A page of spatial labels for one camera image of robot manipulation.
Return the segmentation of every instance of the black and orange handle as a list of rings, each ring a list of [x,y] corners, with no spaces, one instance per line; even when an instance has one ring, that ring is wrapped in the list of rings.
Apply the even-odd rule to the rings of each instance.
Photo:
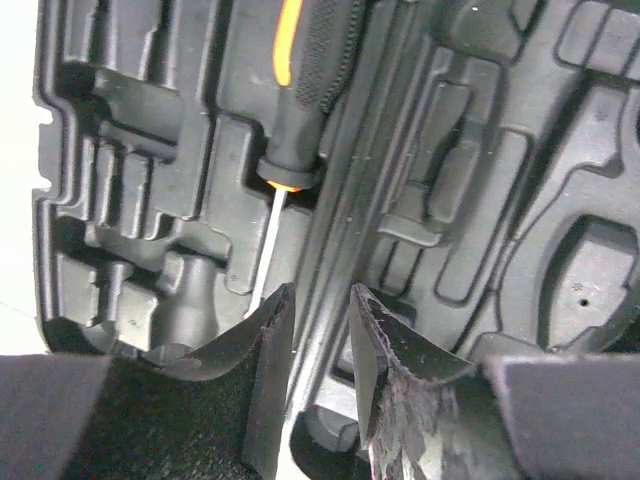
[[[258,174],[295,192],[319,177],[326,117],[353,70],[365,0],[285,0],[273,43],[278,113]]]

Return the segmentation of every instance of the metal shaft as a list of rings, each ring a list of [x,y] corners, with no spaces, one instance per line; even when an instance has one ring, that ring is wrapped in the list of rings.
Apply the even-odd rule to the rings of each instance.
[[[264,284],[267,281],[269,265],[271,265],[271,257],[273,256],[273,248],[276,245],[276,237],[278,236],[280,214],[282,213],[284,202],[287,199],[287,193],[288,192],[284,188],[276,188],[276,194],[273,197],[273,205],[271,206],[269,224],[267,225],[267,234],[265,235],[262,253],[260,254],[260,261],[258,263],[256,281],[253,285],[253,292],[251,293],[251,303],[249,304],[249,310],[247,310],[244,318],[251,315],[256,308],[260,306],[260,302],[262,301]]]

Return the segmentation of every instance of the black plastic tool case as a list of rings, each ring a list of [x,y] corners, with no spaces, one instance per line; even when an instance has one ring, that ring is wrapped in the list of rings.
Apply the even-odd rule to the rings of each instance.
[[[167,363],[242,319],[272,195],[255,166],[276,112],[281,3],[42,0],[52,187],[34,218],[52,351]],[[632,3],[370,2],[324,180],[289,197],[265,292],[296,282],[282,478],[342,478],[358,455],[355,281],[472,360],[598,351],[630,324]]]

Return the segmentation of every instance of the white background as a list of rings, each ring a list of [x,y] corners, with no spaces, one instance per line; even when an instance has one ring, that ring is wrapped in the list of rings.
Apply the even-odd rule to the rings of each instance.
[[[31,189],[38,124],[51,118],[31,98],[37,0],[0,15],[0,355],[41,353],[33,285]]]

